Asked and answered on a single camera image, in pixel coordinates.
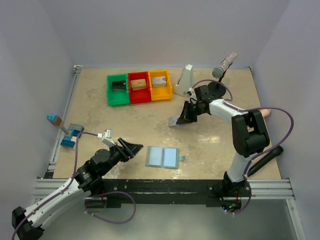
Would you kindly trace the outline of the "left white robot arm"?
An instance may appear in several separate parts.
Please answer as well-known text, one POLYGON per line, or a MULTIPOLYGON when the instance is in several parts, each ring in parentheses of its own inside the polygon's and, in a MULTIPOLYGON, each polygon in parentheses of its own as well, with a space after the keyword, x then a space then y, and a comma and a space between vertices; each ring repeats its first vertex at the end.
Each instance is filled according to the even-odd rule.
POLYGON ((100 195, 104 190, 103 176, 119 162, 133 159, 143 148, 142 144, 129 143, 122 138, 117 140, 119 144, 97 150, 51 194, 26 208, 15 208, 11 218, 14 228, 11 238, 38 240, 44 230, 73 204, 86 197, 100 195))

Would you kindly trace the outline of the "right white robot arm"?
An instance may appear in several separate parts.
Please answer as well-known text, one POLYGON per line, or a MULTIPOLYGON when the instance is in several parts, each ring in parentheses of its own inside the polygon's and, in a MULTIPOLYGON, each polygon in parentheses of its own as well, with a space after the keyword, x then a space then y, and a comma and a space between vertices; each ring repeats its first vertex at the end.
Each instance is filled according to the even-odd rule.
POLYGON ((236 153, 225 173, 227 181, 222 189, 226 195, 234 196, 241 189, 240 182, 245 180, 251 157, 262 153, 270 144, 264 116, 258 109, 244 110, 227 104, 222 97, 213 95, 207 85, 190 88, 189 92, 191 96, 184 102, 180 116, 172 117, 169 126, 195 123, 202 114, 219 117, 231 125, 236 153))

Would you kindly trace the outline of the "green card holder wallet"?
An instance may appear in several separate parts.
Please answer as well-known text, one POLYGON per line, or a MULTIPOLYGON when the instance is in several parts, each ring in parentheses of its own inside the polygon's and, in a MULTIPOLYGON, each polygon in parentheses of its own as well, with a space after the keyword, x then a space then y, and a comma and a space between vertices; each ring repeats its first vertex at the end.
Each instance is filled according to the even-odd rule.
POLYGON ((179 163, 185 160, 180 150, 173 147, 148 146, 146 153, 146 167, 178 169, 179 163))

